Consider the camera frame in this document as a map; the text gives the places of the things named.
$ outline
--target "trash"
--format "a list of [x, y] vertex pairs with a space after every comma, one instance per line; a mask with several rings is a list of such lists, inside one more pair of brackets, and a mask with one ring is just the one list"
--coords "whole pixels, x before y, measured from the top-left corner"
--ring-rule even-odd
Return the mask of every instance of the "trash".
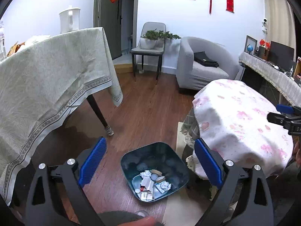
[[167, 181], [163, 181], [160, 183], [156, 183], [155, 187], [160, 191], [161, 194], [163, 194], [165, 191], [168, 191], [171, 189], [171, 184]]
[[165, 180], [165, 177], [164, 176], [160, 176], [155, 181], [156, 181], [156, 183], [160, 183], [160, 182], [163, 182], [164, 180]]
[[141, 186], [144, 186], [144, 187], [147, 187], [146, 185], [149, 184], [150, 181], [151, 181], [150, 177], [149, 177], [149, 176], [145, 176], [145, 177], [142, 179], [140, 185], [141, 185]]
[[159, 183], [155, 183], [155, 187], [157, 188], [157, 190], [160, 191], [161, 194], [163, 194], [165, 191], [163, 189], [161, 189], [160, 184]]
[[167, 181], [163, 181], [160, 183], [160, 187], [161, 189], [163, 189], [164, 191], [168, 191], [171, 189], [171, 184]]
[[146, 200], [147, 200], [147, 191], [141, 192], [141, 197], [140, 197], [140, 199], [143, 200], [143, 201], [146, 201]]
[[150, 177], [151, 176], [151, 172], [149, 170], [145, 170], [144, 172], [141, 172], [140, 173], [140, 176], [142, 178], [145, 178], [145, 177]]
[[156, 174], [158, 176], [162, 176], [162, 172], [160, 172], [158, 170], [152, 169], [152, 170], [150, 170], [150, 172], [153, 173], [153, 174]]
[[153, 193], [148, 192], [148, 193], [147, 193], [146, 199], [147, 199], [147, 200], [154, 200], [154, 199], [153, 199]]
[[157, 174], [152, 174], [150, 176], [150, 178], [151, 178], [152, 181], [155, 181], [158, 178], [158, 175]]
[[132, 180], [134, 191], [141, 201], [150, 202], [157, 200], [171, 189], [171, 184], [165, 179], [165, 176], [162, 176], [162, 172], [158, 170], [144, 170]]

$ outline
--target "blue gripper pad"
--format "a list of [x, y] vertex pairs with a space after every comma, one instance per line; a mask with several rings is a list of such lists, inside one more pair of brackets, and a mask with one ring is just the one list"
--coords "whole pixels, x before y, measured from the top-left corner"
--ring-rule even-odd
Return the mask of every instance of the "blue gripper pad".
[[93, 175], [106, 152], [106, 139], [101, 138], [80, 168], [78, 183], [81, 187], [91, 182]]
[[195, 154], [210, 183], [220, 189], [223, 185], [222, 171], [200, 139], [195, 140]]
[[276, 107], [277, 111], [279, 111], [280, 113], [285, 113], [285, 114], [294, 114], [294, 109], [291, 106], [287, 106], [287, 105], [277, 105]]

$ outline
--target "picture frame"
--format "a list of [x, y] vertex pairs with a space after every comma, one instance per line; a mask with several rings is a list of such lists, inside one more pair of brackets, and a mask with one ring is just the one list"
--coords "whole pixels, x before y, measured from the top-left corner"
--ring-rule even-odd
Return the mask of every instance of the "picture frame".
[[[253, 51], [249, 53], [247, 46], [251, 45], [253, 47]], [[250, 37], [249, 35], [246, 36], [246, 44], [245, 44], [245, 49], [244, 52], [249, 53], [251, 55], [254, 55], [255, 50], [257, 48], [257, 40], [255, 40], [254, 38]]]

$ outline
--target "fringe trim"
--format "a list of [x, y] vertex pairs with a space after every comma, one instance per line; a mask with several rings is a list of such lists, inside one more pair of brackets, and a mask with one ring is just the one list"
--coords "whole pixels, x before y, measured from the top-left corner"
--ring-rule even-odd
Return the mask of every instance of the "fringe trim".
[[243, 63], [244, 65], [250, 67], [252, 70], [254, 70], [255, 72], [257, 72], [258, 74], [260, 74], [266, 81], [268, 81], [269, 83], [271, 83], [271, 85], [273, 85], [274, 88], [277, 89], [278, 92], [280, 92], [284, 98], [292, 105], [295, 106], [295, 104], [290, 100], [290, 98], [278, 87], [275, 85], [275, 83], [270, 80], [269, 78], [267, 78], [263, 73], [261, 73], [258, 69], [256, 69], [254, 66], [250, 65], [249, 63], [245, 62], [244, 60], [239, 60], [240, 63]]

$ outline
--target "baseboard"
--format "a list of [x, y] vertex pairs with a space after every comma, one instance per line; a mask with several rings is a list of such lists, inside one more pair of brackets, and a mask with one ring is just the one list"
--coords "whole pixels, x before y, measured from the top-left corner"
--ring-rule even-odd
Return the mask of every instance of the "baseboard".
[[[138, 64], [138, 65], [137, 65], [137, 68], [138, 68], [139, 70], [141, 70], [141, 69], [142, 69], [141, 64]], [[143, 69], [144, 69], [144, 70], [150, 70], [150, 71], [157, 71], [157, 65], [148, 65], [148, 64], [144, 64], [144, 65], [143, 65]], [[172, 68], [172, 67], [162, 66], [162, 73], [175, 75], [175, 74], [176, 74], [176, 70], [177, 70], [177, 69]]]
[[133, 72], [133, 64], [131, 64], [131, 63], [115, 64], [114, 67], [115, 67], [117, 74]]

